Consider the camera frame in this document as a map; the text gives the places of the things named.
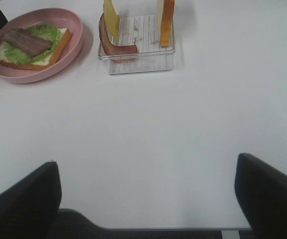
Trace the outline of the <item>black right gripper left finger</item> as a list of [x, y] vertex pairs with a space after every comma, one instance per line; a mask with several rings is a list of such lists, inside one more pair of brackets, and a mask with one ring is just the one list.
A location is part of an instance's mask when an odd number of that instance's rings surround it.
[[61, 203], [56, 162], [46, 162], [0, 194], [0, 239], [44, 239]]

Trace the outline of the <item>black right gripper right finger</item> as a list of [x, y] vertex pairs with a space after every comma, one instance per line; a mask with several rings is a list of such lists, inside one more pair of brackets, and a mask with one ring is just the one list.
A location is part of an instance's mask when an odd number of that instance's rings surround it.
[[241, 153], [234, 190], [256, 238], [287, 239], [287, 175], [249, 153]]

